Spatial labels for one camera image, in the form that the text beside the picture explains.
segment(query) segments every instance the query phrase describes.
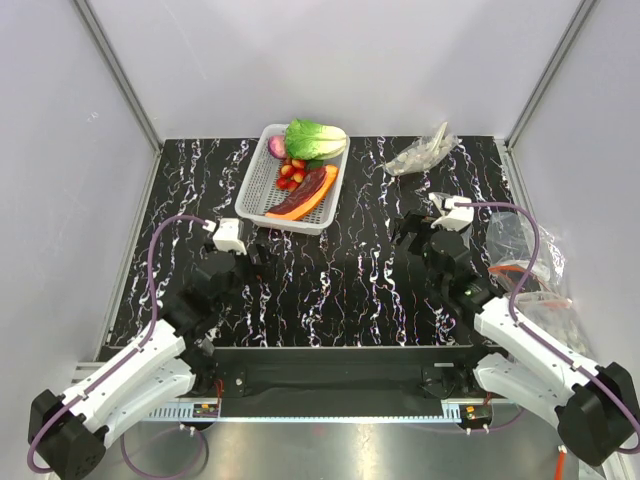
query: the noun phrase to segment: orange wire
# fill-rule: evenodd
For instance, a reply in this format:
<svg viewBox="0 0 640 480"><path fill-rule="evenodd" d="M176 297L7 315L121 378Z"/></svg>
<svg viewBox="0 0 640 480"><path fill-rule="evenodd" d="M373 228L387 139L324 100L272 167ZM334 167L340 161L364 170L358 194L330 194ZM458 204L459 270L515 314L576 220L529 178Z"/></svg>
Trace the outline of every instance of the orange wire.
<svg viewBox="0 0 640 480"><path fill-rule="evenodd" d="M556 464L555 480L562 480L562 472L564 471L564 460L567 457L567 449L560 447L560 455L558 455L558 463Z"/></svg>

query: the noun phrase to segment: gray wall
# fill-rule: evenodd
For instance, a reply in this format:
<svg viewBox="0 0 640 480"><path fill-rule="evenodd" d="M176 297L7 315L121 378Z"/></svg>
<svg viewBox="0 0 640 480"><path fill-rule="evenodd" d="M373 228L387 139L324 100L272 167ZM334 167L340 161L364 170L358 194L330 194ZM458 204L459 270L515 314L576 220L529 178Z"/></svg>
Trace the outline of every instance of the gray wall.
<svg viewBox="0 0 640 480"><path fill-rule="evenodd" d="M165 138L506 135L578 0L90 0Z"/></svg>
<svg viewBox="0 0 640 480"><path fill-rule="evenodd" d="M640 390L639 24L637 0L600 2L515 153L538 220L564 237L598 359Z"/></svg>
<svg viewBox="0 0 640 480"><path fill-rule="evenodd" d="M67 0L0 2L0 471L91 360L152 152Z"/></svg>

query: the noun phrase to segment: green vegetable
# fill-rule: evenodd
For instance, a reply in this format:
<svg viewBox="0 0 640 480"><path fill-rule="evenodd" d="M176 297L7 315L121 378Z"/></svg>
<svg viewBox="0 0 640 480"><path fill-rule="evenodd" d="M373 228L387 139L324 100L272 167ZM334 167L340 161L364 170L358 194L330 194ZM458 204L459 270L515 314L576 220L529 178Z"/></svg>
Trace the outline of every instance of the green vegetable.
<svg viewBox="0 0 640 480"><path fill-rule="evenodd" d="M291 158L326 160L344 151L347 134L338 127L295 119L287 127L284 143Z"/></svg>
<svg viewBox="0 0 640 480"><path fill-rule="evenodd" d="M320 168L324 165L324 160L309 160L307 163L307 170L315 170L316 168Z"/></svg>

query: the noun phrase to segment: clear plastic bag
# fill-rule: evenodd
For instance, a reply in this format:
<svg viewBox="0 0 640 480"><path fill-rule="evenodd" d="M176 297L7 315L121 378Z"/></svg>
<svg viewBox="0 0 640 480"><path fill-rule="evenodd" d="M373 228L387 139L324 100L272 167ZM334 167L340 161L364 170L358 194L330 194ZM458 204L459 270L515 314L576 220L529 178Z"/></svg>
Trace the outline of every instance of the clear plastic bag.
<svg viewBox="0 0 640 480"><path fill-rule="evenodd" d="M566 260L558 240L540 228L540 251L531 280L516 297L516 307L529 320L573 351L592 356L579 328L579 317L568 298ZM491 215L487 229L489 272L508 292L513 291L529 265L533 230L526 218L511 212Z"/></svg>
<svg viewBox="0 0 640 480"><path fill-rule="evenodd" d="M521 293L516 308L553 338L581 355L593 354L579 328L579 317L571 300L553 292Z"/></svg>
<svg viewBox="0 0 640 480"><path fill-rule="evenodd" d="M460 140L455 135L446 137L447 122L443 123L433 137L420 137L405 148L396 158L384 165L387 173L400 176L407 173L422 172L433 168L453 150Z"/></svg>
<svg viewBox="0 0 640 480"><path fill-rule="evenodd" d="M540 252L531 272L532 281L525 285L525 290L548 291L567 297L566 259L556 245L556 237L539 228ZM491 215L486 242L491 263L489 272L507 291L513 289L529 265L533 239L531 225L524 217L511 212Z"/></svg>

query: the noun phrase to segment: black marble surface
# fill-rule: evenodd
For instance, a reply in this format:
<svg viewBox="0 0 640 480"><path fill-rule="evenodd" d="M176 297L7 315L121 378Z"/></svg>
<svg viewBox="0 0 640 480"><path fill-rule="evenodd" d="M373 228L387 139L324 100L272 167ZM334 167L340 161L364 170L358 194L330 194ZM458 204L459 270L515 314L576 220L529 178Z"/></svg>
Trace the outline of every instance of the black marble surface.
<svg viewBox="0 0 640 480"><path fill-rule="evenodd" d="M438 345L452 343L455 319L427 298L424 266L390 244L392 219L428 211L429 192L476 201L506 201L510 193L491 137L462 145L428 173L391 177L381 164L413 137L352 138L333 224L320 236L258 229L246 221L249 242L278 256L275 280L245 288L225 305L209 333L220 346ZM235 217L234 202L256 139L169 140L129 270L115 324L105 346L127 344L150 318L146 253L153 230L167 217L189 213ZM477 271L487 274L484 235L490 216L480 209L471 246ZM172 295L203 255L200 227L174 224L157 250L158 298Z"/></svg>

